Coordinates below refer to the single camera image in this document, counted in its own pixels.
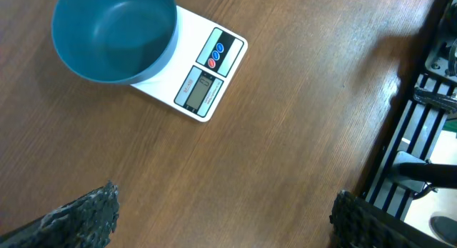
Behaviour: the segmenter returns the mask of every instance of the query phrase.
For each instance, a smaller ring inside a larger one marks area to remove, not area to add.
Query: wooden table
[[[72,74],[51,40],[56,1],[0,0],[0,234],[111,179],[110,247],[325,247],[433,3],[177,0],[250,44],[200,124]]]

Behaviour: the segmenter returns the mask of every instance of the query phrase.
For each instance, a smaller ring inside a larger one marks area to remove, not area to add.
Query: blue bowl
[[[159,72],[176,48],[174,0],[59,0],[54,47],[85,79],[133,84]]]

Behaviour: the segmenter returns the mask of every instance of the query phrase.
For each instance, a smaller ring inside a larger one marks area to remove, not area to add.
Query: digital scale
[[[177,6],[177,44],[154,77],[132,84],[198,121],[208,121],[248,49],[238,34]]]

